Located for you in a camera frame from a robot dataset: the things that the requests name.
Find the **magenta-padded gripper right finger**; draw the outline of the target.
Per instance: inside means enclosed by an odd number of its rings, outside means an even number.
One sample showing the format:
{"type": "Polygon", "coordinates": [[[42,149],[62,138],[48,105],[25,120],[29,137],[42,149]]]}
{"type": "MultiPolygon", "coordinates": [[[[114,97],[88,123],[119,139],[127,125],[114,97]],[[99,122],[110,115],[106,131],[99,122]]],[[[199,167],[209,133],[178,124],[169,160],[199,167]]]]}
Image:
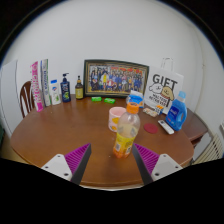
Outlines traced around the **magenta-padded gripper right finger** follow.
{"type": "Polygon", "coordinates": [[[168,154],[157,154],[136,143],[133,144],[132,153],[145,185],[182,169],[168,154]]]}

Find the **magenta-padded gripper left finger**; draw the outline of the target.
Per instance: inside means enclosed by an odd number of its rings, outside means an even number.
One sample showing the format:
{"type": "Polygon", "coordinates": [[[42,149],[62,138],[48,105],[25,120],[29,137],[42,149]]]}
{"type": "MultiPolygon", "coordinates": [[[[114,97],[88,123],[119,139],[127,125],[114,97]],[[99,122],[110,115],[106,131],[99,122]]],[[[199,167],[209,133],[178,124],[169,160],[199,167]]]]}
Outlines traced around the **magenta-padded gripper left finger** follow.
{"type": "Polygon", "coordinates": [[[91,144],[87,143],[66,155],[56,154],[42,169],[79,185],[91,155],[91,144]]]}

